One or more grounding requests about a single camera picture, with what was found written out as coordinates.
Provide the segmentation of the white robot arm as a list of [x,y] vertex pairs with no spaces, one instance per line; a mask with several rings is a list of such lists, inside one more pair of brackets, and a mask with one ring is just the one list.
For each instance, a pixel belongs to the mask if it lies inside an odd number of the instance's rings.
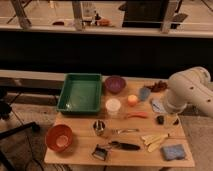
[[181,113],[188,103],[213,118],[213,90],[208,87],[211,76],[203,67],[193,67],[171,75],[162,99],[169,114]]

